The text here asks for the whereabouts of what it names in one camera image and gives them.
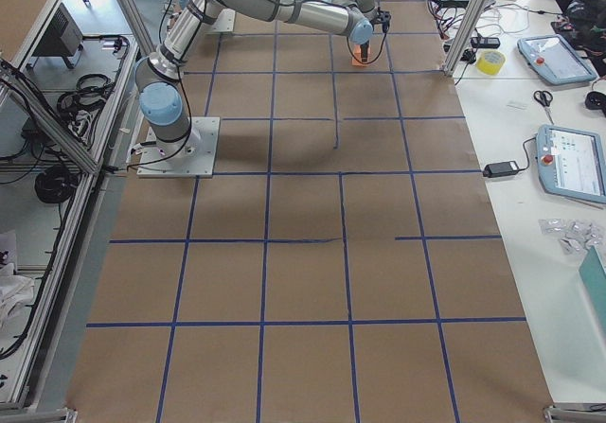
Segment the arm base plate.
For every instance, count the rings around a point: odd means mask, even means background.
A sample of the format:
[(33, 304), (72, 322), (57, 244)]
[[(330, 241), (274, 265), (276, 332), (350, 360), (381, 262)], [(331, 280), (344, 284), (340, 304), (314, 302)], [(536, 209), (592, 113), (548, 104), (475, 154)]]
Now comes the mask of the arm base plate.
[(208, 29), (207, 34), (232, 33), (235, 27), (236, 12), (223, 9), (215, 23)]
[(187, 142), (157, 141), (151, 127), (146, 140), (153, 145), (142, 150), (141, 178), (211, 178), (214, 172), (221, 120), (218, 117), (194, 116)]

